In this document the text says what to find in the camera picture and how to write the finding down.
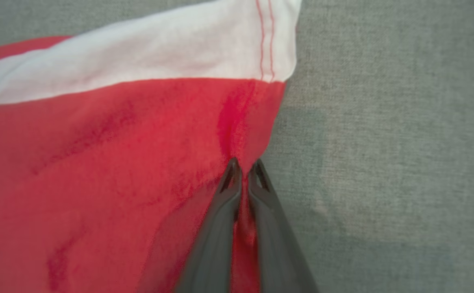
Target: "gray fabric surface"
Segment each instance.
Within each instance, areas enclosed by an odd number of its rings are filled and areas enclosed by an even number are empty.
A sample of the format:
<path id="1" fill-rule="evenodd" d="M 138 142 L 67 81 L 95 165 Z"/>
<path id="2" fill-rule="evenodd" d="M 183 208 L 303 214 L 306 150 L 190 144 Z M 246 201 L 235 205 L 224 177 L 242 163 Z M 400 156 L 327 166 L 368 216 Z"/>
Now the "gray fabric surface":
<path id="1" fill-rule="evenodd" d="M 0 0 L 0 44 L 188 0 Z M 474 292 L 474 1 L 306 0 L 265 165 L 322 292 Z"/>

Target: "red and white cloth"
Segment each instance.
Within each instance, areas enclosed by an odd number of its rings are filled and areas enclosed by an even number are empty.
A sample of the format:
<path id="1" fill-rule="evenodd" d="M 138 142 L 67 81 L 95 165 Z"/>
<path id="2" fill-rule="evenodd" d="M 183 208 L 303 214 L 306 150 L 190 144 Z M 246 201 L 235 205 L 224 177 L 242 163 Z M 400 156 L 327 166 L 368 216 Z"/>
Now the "red and white cloth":
<path id="1" fill-rule="evenodd" d="M 268 144 L 299 8 L 218 0 L 0 47 L 0 292 L 172 291 L 226 163 Z M 253 292 L 240 208 L 232 291 Z"/>

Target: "red fabric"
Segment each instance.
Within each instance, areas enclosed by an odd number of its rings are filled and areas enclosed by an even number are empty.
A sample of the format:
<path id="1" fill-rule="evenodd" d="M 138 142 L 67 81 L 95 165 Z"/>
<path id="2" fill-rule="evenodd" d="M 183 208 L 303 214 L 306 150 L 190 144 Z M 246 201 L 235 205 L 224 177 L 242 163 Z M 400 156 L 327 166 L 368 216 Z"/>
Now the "red fabric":
<path id="1" fill-rule="evenodd" d="M 52 47 L 70 37 L 41 37 L 40 39 L 28 39 L 18 43 L 0 46 L 0 59 L 19 55 L 31 50 L 41 50 Z"/>
<path id="2" fill-rule="evenodd" d="M 226 163 L 259 158 L 283 90 L 148 80 L 0 105 L 0 292 L 171 291 Z M 255 245 L 242 204 L 233 292 L 258 291 Z"/>

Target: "red stitching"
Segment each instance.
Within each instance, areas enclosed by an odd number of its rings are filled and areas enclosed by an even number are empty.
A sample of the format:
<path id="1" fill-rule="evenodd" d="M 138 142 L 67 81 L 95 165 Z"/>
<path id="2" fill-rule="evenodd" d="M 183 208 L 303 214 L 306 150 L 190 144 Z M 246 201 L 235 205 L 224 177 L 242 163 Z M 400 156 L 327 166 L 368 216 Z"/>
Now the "red stitching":
<path id="1" fill-rule="evenodd" d="M 271 40 L 270 40 L 270 65 L 271 65 L 271 80 L 275 78 L 275 72 L 273 71 L 273 35 L 275 33 L 275 19 L 273 17 L 273 10 L 271 9 L 271 0 L 268 0 L 268 6 L 270 8 L 270 17 L 271 17 Z"/>
<path id="2" fill-rule="evenodd" d="M 259 11 L 259 18 L 261 19 L 261 31 L 262 31 L 262 39 L 261 39 L 261 81 L 263 81 L 264 78 L 264 70 L 263 70 L 263 47 L 264 47 L 264 22 L 263 22 L 263 14 L 261 12 L 261 6 L 259 5 L 259 0 L 255 0 L 255 3 L 257 4 L 257 10 Z"/>

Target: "white fabric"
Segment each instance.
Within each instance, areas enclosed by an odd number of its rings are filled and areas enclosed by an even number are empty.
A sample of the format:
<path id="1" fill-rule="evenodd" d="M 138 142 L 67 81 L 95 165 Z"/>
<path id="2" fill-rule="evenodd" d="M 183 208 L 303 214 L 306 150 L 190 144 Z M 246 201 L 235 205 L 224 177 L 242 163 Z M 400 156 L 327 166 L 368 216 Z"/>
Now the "white fabric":
<path id="1" fill-rule="evenodd" d="M 3 58 L 0 104 L 148 79 L 285 81 L 296 63 L 299 9 L 300 0 L 218 0 Z"/>

